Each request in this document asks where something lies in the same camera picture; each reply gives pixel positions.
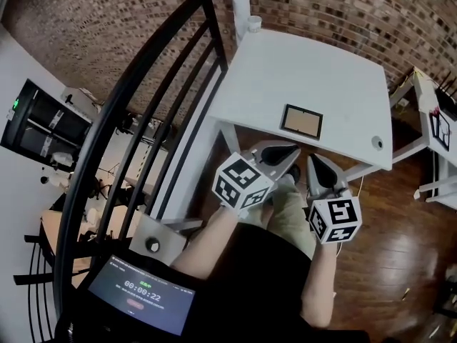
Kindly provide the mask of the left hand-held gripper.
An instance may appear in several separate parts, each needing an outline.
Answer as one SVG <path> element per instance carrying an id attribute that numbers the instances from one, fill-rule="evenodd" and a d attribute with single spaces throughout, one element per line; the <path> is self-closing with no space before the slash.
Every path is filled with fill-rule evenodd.
<path id="1" fill-rule="evenodd" d="M 299 147 L 287 141 L 262 141 L 245 153 L 232 153 L 216 170 L 212 192 L 229 209 L 250 209 L 263 203 L 280 179 L 295 163 Z M 263 156 L 271 156 L 267 170 Z"/>

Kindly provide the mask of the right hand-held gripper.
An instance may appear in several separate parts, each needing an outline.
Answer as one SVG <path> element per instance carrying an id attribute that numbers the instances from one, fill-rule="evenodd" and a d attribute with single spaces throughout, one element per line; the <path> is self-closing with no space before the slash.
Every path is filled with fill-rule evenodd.
<path id="1" fill-rule="evenodd" d="M 362 225 L 361 207 L 343 170 L 320 154 L 307 158 L 307 220 L 320 244 L 351 241 Z M 321 184 L 335 184 L 323 187 Z"/>

